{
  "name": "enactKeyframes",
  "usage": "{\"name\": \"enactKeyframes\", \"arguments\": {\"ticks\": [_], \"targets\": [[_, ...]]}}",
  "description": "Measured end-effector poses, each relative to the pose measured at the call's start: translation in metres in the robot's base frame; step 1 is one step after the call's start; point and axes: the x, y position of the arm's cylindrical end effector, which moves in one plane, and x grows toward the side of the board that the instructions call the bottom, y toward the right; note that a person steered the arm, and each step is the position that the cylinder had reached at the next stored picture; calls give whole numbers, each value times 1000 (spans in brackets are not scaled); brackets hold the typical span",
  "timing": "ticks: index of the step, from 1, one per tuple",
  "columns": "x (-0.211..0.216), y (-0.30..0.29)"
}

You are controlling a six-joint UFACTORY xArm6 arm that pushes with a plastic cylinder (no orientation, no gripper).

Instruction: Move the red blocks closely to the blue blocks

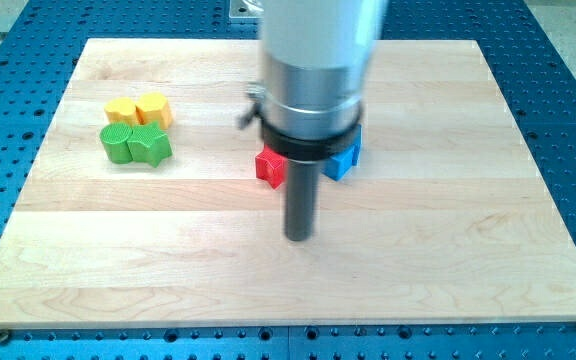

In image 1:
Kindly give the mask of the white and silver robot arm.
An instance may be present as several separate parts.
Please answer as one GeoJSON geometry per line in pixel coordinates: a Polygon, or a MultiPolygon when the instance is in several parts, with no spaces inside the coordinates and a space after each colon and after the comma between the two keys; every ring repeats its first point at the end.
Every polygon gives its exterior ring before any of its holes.
{"type": "Polygon", "coordinates": [[[301,140],[341,134],[359,116],[385,0],[263,0],[263,118],[301,140]]]}

